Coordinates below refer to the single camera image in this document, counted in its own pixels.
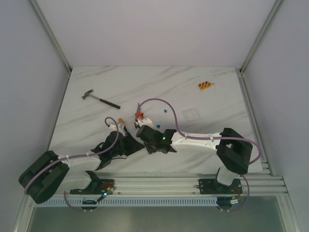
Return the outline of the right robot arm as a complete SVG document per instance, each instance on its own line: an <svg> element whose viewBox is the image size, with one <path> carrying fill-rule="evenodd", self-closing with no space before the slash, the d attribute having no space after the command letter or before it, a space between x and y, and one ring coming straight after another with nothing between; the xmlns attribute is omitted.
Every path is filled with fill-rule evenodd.
<svg viewBox="0 0 309 232"><path fill-rule="evenodd" d="M253 146L231 128L215 134L189 134L175 129L160 132L143 125L136 134L143 141L149 154L182 151L202 152L213 155L222 162L214 180L214 188L220 193L230 189L234 179L248 173Z"/></svg>

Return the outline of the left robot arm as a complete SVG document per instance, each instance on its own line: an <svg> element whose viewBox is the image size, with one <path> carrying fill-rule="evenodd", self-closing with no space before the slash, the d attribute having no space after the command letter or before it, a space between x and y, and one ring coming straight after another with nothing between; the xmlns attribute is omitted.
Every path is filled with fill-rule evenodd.
<svg viewBox="0 0 309 232"><path fill-rule="evenodd" d="M106 196L114 181L101 180L96 171L107 167L114 159L125 157L144 149L130 133L112 131L84 157L61 158L54 151L44 152L19 177L19 184L35 203L44 203L55 194Z"/></svg>

